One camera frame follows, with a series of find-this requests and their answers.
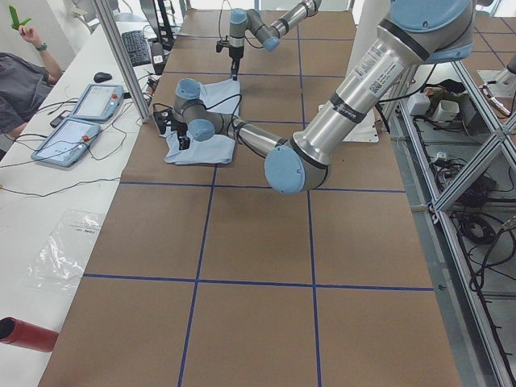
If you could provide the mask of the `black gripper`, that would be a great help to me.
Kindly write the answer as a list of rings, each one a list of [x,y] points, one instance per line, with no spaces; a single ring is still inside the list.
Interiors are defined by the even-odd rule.
[[[161,136],[167,137],[171,133],[177,134],[178,149],[184,151],[190,147],[190,138],[187,136],[187,125],[178,121],[174,115],[174,109],[164,108],[153,111],[153,118]]]
[[[216,52],[220,53],[224,48],[229,49],[229,56],[233,60],[231,62],[231,79],[238,80],[239,74],[239,60],[243,58],[245,38],[235,38],[227,36],[225,39],[220,39],[216,44]]]

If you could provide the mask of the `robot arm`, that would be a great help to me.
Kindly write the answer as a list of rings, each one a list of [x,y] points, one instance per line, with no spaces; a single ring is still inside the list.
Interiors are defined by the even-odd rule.
[[[229,18],[229,35],[220,37],[216,44],[216,52],[224,48],[231,58],[231,79],[238,80],[239,64],[244,54],[246,32],[250,31],[267,52],[275,50],[283,36],[289,33],[304,19],[318,13],[321,1],[300,1],[294,8],[282,15],[271,25],[267,25],[259,12],[254,9],[231,9]]]
[[[319,187],[331,153],[361,123],[404,71],[414,65],[462,60],[472,51],[474,1],[392,1],[377,38],[308,127],[283,139],[238,118],[210,112],[200,83],[184,78],[172,106],[156,111],[160,133],[177,133],[180,150],[214,135],[240,140],[265,158],[269,185],[282,194]]]

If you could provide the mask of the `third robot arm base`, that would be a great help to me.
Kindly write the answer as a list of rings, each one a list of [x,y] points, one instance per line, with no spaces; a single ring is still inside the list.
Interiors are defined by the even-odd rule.
[[[512,98],[515,92],[515,56],[503,70],[478,70],[490,97]]]

